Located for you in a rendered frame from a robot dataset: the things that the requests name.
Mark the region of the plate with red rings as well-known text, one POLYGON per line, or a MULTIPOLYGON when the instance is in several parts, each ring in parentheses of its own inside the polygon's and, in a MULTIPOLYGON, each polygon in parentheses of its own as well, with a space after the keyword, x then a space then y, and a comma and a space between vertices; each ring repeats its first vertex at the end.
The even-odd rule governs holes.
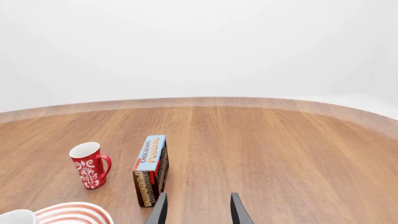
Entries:
POLYGON ((105 209, 86 202, 60 203, 34 214, 39 224, 114 224, 105 209))

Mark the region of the red patterned mug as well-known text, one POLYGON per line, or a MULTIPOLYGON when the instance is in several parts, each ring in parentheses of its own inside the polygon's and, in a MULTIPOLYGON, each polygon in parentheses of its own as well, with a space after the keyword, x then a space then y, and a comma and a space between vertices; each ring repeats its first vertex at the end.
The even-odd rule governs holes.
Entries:
POLYGON ((96 189, 106 182, 112 162, 108 155, 101 153, 99 143, 81 143, 70 150, 69 156, 86 189, 96 189))

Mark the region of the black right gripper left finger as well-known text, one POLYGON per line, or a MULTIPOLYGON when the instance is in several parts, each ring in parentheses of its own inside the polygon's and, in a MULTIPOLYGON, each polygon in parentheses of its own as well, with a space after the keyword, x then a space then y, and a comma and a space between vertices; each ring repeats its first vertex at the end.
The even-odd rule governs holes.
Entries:
POLYGON ((144 224, 166 224, 167 194, 161 193, 144 224))

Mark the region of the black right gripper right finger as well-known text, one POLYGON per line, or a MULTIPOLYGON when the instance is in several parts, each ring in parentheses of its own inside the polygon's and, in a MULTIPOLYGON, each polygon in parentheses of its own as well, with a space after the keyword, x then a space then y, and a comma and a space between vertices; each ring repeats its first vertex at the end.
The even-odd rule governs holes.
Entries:
POLYGON ((238 193, 231 194, 230 210, 233 224, 254 224, 238 193))

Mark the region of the chocolate pudding box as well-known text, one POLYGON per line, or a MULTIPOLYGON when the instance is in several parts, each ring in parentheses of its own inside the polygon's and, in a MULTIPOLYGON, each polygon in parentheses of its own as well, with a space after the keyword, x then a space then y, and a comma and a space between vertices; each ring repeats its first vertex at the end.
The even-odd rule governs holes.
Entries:
POLYGON ((164 191, 169 171, 164 135, 148 136, 134 164, 132 174, 140 207, 153 207, 164 191))

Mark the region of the white mug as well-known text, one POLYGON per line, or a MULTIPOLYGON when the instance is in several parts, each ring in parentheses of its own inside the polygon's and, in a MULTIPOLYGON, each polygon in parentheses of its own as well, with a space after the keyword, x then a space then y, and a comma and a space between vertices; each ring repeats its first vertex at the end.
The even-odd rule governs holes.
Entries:
POLYGON ((39 221, 31 210, 20 209, 0 214, 0 224, 39 224, 39 221))

